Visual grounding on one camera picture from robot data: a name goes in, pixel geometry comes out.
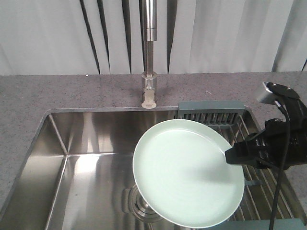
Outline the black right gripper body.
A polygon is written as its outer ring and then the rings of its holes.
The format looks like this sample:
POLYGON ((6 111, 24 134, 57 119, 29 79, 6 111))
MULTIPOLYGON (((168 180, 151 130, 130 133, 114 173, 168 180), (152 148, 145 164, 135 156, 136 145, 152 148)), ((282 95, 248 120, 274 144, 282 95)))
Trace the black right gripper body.
POLYGON ((266 121, 265 129, 249 140, 258 151, 260 169, 287 170, 307 163, 307 107, 297 98, 282 100, 278 108, 285 121, 266 121))

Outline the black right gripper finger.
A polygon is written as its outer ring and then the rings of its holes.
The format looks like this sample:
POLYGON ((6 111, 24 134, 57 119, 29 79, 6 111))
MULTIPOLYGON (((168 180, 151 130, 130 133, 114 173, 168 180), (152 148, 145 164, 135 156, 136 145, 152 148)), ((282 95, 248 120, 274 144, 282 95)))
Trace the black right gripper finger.
POLYGON ((249 165, 259 167, 258 151, 246 141, 237 142, 230 149, 225 151, 225 158, 228 164, 249 165))

